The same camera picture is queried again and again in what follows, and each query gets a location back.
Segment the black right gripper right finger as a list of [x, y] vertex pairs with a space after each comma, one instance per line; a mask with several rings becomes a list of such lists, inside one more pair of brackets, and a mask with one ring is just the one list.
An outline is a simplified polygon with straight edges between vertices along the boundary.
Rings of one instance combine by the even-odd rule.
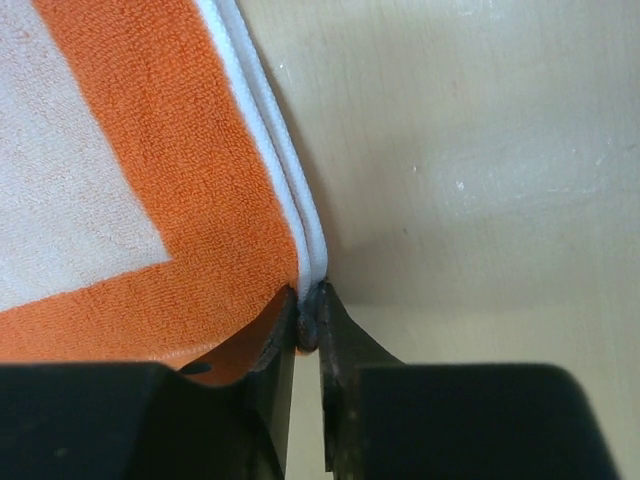
[[615, 479], [576, 379], [544, 363], [406, 364], [317, 292], [326, 469], [337, 479]]

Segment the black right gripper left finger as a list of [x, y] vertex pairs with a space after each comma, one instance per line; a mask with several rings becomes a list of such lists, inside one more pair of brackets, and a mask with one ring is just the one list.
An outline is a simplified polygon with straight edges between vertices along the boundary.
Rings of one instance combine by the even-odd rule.
[[5, 479], [281, 479], [297, 298], [175, 370], [160, 363], [5, 364]]

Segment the orange and white towel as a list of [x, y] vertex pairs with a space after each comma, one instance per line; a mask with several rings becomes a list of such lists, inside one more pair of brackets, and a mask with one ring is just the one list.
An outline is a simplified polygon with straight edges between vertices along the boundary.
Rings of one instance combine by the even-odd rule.
[[1, 360], [181, 367], [327, 272], [233, 1], [1, 5]]

